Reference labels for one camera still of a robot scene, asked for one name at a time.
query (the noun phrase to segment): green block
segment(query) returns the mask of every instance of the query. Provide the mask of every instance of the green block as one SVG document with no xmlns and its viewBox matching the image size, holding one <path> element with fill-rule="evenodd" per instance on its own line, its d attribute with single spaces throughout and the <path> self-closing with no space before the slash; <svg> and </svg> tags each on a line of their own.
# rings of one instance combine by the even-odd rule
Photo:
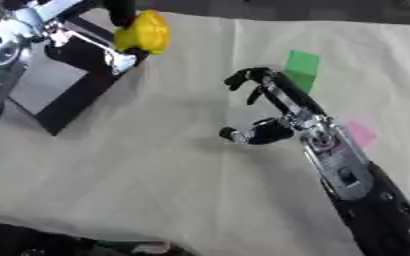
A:
<svg viewBox="0 0 410 256">
<path fill-rule="evenodd" d="M 284 73 L 304 92 L 309 93 L 319 70 L 320 57 L 314 54 L 290 51 Z"/>
</svg>

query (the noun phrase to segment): table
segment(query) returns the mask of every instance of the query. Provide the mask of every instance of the table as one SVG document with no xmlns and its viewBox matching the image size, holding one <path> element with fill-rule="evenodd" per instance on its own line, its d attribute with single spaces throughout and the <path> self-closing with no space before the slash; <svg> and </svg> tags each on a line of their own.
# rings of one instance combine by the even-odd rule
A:
<svg viewBox="0 0 410 256">
<path fill-rule="evenodd" d="M 227 144 L 218 131 L 275 114 L 222 80 L 290 50 L 320 55 L 311 95 L 378 136 L 367 154 L 410 199 L 410 26 L 261 22 L 166 13 L 172 45 L 58 137 L 8 106 L 0 222 L 109 240 L 168 239 L 203 255 L 359 256 L 296 139 Z M 101 11 L 87 14 L 107 24 Z"/>
</svg>

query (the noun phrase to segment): yellow object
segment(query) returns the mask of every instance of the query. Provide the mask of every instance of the yellow object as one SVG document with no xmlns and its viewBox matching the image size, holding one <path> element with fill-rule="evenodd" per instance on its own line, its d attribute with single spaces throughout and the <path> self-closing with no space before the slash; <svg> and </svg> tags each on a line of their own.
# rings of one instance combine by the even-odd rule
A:
<svg viewBox="0 0 410 256">
<path fill-rule="evenodd" d="M 153 10 L 142 11 L 132 26 L 119 28 L 115 32 L 114 44 L 118 51 L 140 48 L 151 54 L 161 54 L 169 46 L 170 30 L 160 13 Z"/>
</svg>

